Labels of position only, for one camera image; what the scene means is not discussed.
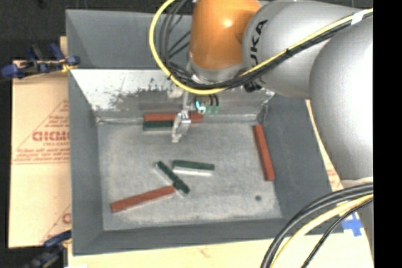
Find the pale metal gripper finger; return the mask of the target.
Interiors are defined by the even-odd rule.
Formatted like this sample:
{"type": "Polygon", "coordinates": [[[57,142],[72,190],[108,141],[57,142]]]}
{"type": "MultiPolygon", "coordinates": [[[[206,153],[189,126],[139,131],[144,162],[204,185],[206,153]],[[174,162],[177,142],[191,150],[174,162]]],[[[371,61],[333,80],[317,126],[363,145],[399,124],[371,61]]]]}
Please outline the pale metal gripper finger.
{"type": "Polygon", "coordinates": [[[175,120],[173,121],[173,126],[172,126],[172,132],[171,132],[171,141],[172,143],[178,143],[180,142],[181,139],[181,134],[180,134],[180,126],[181,126],[181,117],[175,117],[175,120]]]}
{"type": "Polygon", "coordinates": [[[190,119],[190,114],[185,111],[181,113],[180,116],[180,134],[185,135],[191,125],[192,121],[190,119]]]}

